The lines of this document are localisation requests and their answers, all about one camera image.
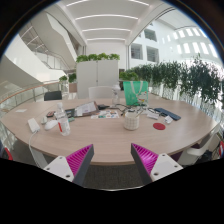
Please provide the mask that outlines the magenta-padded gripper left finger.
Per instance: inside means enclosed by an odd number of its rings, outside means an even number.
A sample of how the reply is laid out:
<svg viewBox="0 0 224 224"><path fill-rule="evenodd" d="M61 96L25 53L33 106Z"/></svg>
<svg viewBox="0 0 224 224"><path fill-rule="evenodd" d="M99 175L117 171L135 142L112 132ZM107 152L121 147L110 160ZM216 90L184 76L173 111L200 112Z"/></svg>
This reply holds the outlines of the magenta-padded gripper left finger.
<svg viewBox="0 0 224 224"><path fill-rule="evenodd" d="M93 155L94 146L90 144L67 157L58 156L44 170L82 186Z"/></svg>

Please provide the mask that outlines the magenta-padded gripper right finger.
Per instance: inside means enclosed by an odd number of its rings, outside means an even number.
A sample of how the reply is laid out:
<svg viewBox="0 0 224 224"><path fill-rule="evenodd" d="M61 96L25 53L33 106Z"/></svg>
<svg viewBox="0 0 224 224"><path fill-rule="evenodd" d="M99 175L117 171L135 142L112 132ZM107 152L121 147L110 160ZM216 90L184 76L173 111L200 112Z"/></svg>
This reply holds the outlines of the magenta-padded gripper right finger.
<svg viewBox="0 0 224 224"><path fill-rule="evenodd" d="M131 144L131 154L144 185L182 169L182 166L166 153L156 154L134 143Z"/></svg>

